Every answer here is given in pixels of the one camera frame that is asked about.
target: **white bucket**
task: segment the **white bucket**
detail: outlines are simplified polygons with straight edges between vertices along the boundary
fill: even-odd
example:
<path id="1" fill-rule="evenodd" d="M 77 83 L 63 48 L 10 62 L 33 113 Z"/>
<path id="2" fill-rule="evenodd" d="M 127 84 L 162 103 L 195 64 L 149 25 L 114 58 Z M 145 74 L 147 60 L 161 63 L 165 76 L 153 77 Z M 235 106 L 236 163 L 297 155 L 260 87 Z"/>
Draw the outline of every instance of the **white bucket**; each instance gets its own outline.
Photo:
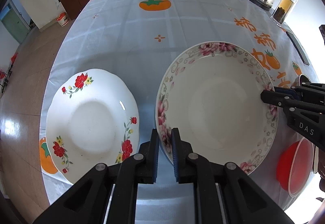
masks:
<path id="1" fill-rule="evenodd" d="M 61 13 L 60 16 L 56 19 L 56 21 L 61 25 L 64 26 L 69 22 L 69 19 L 67 17 L 66 13 Z"/>

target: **mobile phone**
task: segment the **mobile phone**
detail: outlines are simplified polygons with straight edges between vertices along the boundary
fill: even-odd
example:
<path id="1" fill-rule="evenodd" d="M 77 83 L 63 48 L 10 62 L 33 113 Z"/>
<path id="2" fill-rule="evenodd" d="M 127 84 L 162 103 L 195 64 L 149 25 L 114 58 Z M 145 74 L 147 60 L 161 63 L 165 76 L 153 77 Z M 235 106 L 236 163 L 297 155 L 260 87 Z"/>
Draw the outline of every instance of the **mobile phone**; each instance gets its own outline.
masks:
<path id="1" fill-rule="evenodd" d="M 291 32 L 287 31 L 287 35 L 289 36 L 291 42 L 294 44 L 303 63 L 305 65 L 309 66 L 309 61 L 307 59 L 306 52 L 305 52 L 304 48 L 302 47 L 302 45 L 300 44 L 300 42 L 297 40 L 297 38 Z"/>

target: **white tablecloth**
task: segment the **white tablecloth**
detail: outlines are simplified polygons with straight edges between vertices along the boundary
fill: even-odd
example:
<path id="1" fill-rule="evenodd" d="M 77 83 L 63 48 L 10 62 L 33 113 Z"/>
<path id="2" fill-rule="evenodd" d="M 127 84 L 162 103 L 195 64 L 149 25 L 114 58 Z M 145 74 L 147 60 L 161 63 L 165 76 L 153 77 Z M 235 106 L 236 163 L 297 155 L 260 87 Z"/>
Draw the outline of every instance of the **white tablecloth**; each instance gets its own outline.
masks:
<path id="1" fill-rule="evenodd" d="M 83 9 L 49 76 L 40 139 L 45 137 L 47 111 L 59 87 L 77 72 L 101 68 L 119 76 L 134 95 L 140 143 L 149 141 L 161 78 L 176 56 L 204 41 L 230 42 L 258 56 L 275 86 L 290 86 L 300 71 L 318 81 L 313 67 L 303 64 L 285 31 L 270 20 L 268 12 L 248 0 L 169 0 L 171 7 L 163 11 L 145 11 L 139 7 L 142 1 L 146 0 L 91 0 Z M 277 182 L 276 165 L 282 151 L 298 138 L 279 109 L 272 148 L 250 175 L 283 209 L 293 199 Z M 50 203 L 71 186 L 60 172 L 43 170 L 43 179 Z M 195 222 L 192 185 L 175 182 L 173 166 L 161 151 L 157 183 L 139 185 L 135 218 L 155 223 Z"/>

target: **green door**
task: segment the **green door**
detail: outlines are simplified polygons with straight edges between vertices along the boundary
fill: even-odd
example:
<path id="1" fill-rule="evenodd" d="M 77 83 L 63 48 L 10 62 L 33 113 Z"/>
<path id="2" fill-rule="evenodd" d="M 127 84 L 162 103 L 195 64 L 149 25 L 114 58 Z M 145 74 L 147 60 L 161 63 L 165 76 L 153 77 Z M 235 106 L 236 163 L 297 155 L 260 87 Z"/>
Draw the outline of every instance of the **green door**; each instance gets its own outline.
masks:
<path id="1" fill-rule="evenodd" d="M 8 32 L 21 44 L 28 34 L 29 29 L 22 23 L 14 9 L 10 9 L 1 21 Z"/>

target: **floral plate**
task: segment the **floral plate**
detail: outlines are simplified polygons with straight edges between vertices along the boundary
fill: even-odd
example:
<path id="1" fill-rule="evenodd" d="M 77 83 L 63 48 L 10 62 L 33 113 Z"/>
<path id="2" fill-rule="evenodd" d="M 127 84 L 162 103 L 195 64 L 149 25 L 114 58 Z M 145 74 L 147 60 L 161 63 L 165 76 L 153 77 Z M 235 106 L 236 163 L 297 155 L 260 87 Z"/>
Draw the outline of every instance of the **floral plate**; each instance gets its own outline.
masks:
<path id="1" fill-rule="evenodd" d="M 273 90 L 262 65 L 244 49 L 205 42 L 167 69 L 156 100 L 156 126 L 172 158 L 171 129 L 210 162 L 235 162 L 250 174 L 263 161 L 277 130 L 277 107 L 262 102 Z"/>
<path id="2" fill-rule="evenodd" d="M 48 109 L 46 142 L 71 183 L 97 163 L 120 163 L 139 145 L 139 112 L 124 82 L 102 69 L 72 76 Z"/>

